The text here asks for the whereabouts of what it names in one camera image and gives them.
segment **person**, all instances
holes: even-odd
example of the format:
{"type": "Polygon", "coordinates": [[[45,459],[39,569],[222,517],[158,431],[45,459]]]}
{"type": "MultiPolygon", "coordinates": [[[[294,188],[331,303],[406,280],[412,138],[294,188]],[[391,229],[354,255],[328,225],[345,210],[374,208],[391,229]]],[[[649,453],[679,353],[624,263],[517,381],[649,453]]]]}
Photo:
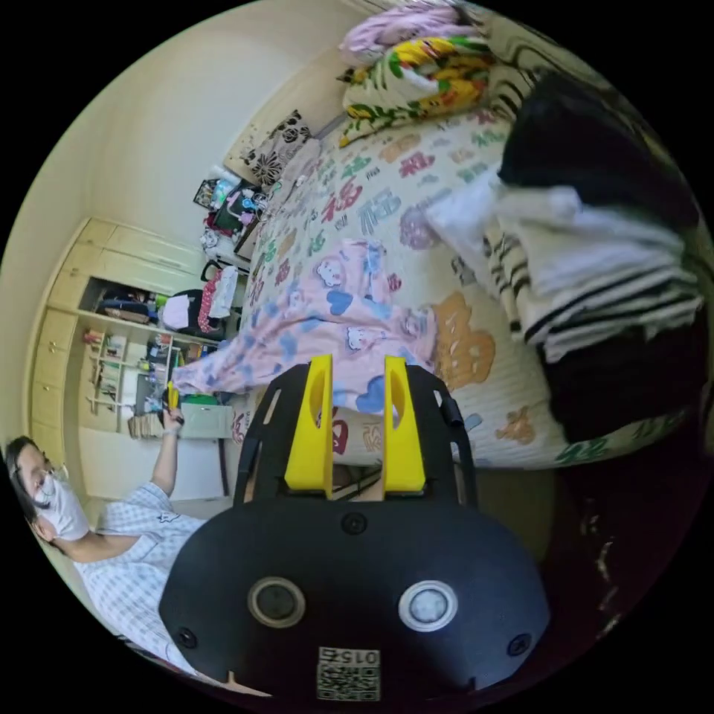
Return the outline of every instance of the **person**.
{"type": "Polygon", "coordinates": [[[36,535],[74,561],[99,615],[135,645],[189,675],[158,614],[169,572],[204,521],[179,515],[176,484],[180,410],[164,411],[164,435],[151,481],[107,504],[92,530],[67,480],[29,437],[6,448],[5,461],[23,515],[36,535]]]}

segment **black and white striped clothing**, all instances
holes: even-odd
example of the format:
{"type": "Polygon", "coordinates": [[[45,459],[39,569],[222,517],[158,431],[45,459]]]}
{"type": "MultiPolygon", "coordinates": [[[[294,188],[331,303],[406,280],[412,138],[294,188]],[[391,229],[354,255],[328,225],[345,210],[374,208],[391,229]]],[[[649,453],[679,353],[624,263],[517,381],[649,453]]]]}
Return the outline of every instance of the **black and white striped clothing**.
{"type": "Polygon", "coordinates": [[[691,324],[703,303],[696,277],[673,255],[669,264],[595,274],[540,295],[533,289],[528,257],[518,235],[505,232],[494,221],[484,237],[484,251],[513,338],[542,344],[549,362],[630,327],[643,327],[652,337],[664,329],[691,324]]]}

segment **floral pillow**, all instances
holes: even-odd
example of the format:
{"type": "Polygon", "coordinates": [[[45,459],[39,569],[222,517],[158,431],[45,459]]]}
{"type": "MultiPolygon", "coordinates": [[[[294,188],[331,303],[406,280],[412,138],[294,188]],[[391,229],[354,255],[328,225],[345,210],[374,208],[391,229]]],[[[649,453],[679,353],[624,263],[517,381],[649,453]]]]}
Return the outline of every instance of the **floral pillow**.
{"type": "Polygon", "coordinates": [[[288,161],[309,138],[310,130],[296,109],[270,132],[261,145],[242,157],[264,192],[280,178],[288,161]]]}

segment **screw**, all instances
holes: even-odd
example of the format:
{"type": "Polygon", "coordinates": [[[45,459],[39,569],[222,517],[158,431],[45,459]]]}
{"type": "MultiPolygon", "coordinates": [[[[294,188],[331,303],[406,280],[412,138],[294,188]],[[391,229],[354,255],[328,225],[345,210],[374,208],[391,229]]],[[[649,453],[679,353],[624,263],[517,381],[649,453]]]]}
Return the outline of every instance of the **screw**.
{"type": "Polygon", "coordinates": [[[361,513],[348,513],[342,519],[342,530],[350,536],[358,536],[367,530],[367,519],[361,513]]]}
{"type": "Polygon", "coordinates": [[[182,627],[178,630],[178,641],[186,649],[196,647],[196,635],[188,628],[182,627]]]}
{"type": "Polygon", "coordinates": [[[531,640],[527,632],[514,637],[508,645],[508,656],[520,657],[530,647],[531,640]]]}

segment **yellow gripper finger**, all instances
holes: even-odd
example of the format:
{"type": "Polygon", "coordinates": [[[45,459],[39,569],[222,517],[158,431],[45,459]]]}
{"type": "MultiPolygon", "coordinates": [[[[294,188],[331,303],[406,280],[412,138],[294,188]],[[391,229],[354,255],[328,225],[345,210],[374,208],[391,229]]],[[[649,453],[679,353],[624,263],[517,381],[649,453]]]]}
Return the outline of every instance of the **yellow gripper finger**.
{"type": "Polygon", "coordinates": [[[426,476],[406,362],[385,357],[385,416],[382,429],[384,495],[419,494],[426,476]],[[399,419],[395,424],[395,414],[399,419]]]}
{"type": "Polygon", "coordinates": [[[332,495],[332,355],[310,362],[285,482],[292,491],[332,495]]]}

